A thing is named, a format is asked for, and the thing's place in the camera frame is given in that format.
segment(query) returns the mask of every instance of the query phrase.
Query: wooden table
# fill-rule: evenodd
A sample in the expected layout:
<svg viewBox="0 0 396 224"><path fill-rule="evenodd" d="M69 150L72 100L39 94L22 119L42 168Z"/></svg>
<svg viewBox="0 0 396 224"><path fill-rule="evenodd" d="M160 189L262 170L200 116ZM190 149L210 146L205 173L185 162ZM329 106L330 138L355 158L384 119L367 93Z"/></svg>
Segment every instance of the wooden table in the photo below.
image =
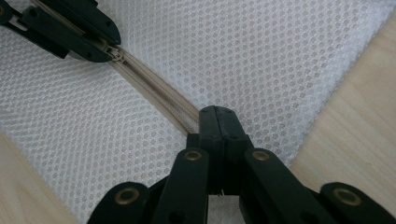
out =
<svg viewBox="0 0 396 224"><path fill-rule="evenodd" d="M396 216L396 14L326 104L290 169L311 189L341 181ZM0 223L76 223L0 133Z"/></svg>

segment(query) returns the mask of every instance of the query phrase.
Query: hexagonal mesh pattern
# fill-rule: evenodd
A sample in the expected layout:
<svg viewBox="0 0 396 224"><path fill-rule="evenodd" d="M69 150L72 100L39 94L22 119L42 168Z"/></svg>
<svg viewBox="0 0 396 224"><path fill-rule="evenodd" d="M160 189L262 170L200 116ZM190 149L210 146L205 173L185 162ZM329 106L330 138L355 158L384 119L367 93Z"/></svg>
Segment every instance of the hexagonal mesh pattern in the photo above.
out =
<svg viewBox="0 0 396 224"><path fill-rule="evenodd" d="M9 1L17 9L26 1ZM123 47L198 108L236 112L255 146L290 164L395 1L98 1ZM1 28L0 127L86 222L123 181L152 185L185 145L107 64L59 60ZM235 198L208 223L241 223Z"/></svg>

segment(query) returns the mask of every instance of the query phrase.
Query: brass screw insert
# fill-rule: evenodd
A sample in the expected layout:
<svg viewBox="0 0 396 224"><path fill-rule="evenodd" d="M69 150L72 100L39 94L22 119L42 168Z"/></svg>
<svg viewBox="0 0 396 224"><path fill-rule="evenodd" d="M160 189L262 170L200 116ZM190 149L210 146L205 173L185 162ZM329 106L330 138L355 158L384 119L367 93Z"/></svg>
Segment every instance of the brass screw insert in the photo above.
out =
<svg viewBox="0 0 396 224"><path fill-rule="evenodd" d="M267 153L265 153L263 151L254 151L252 155L258 161L266 161L266 160L270 159L270 155L268 155Z"/></svg>
<svg viewBox="0 0 396 224"><path fill-rule="evenodd" d="M332 191L332 194L338 199L340 202L351 205L351 206L359 206L361 205L361 198L354 192L349 189L338 188Z"/></svg>
<svg viewBox="0 0 396 224"><path fill-rule="evenodd" d="M197 151L189 151L184 154L184 157L189 161L198 161L202 158L202 154Z"/></svg>
<svg viewBox="0 0 396 224"><path fill-rule="evenodd" d="M117 192L115 201L117 204L126 205L133 203L137 198L139 198L139 190L128 187Z"/></svg>

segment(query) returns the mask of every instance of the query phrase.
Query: white textured cloth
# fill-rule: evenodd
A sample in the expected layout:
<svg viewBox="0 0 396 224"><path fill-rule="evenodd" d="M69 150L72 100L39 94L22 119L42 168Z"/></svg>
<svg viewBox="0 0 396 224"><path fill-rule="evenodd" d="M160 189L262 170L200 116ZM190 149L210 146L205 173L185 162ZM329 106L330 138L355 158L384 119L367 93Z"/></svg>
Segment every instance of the white textured cloth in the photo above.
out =
<svg viewBox="0 0 396 224"><path fill-rule="evenodd" d="M8 1L21 10L26 1ZM101 0L123 47L198 108L222 105L290 164L396 1ZM169 174L183 136L108 64L60 60L0 29L0 128L78 221L113 186ZM243 223L211 198L208 223Z"/></svg>

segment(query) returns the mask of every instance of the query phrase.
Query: black robotic claw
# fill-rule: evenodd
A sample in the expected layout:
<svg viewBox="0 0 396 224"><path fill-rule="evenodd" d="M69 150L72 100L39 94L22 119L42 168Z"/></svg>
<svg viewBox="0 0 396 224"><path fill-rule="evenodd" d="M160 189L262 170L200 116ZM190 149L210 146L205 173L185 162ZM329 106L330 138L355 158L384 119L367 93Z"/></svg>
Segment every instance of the black robotic claw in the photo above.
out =
<svg viewBox="0 0 396 224"><path fill-rule="evenodd" d="M168 177L150 188L122 183L96 206L88 223L206 223L209 194L239 195L248 224L396 223L378 203L347 184L304 187L271 151L255 148L235 113L200 111Z"/></svg>
<svg viewBox="0 0 396 224"><path fill-rule="evenodd" d="M111 60L107 45L119 45L120 32L93 0L35 0L22 13L0 0L0 24L52 54L69 52L90 62Z"/></svg>

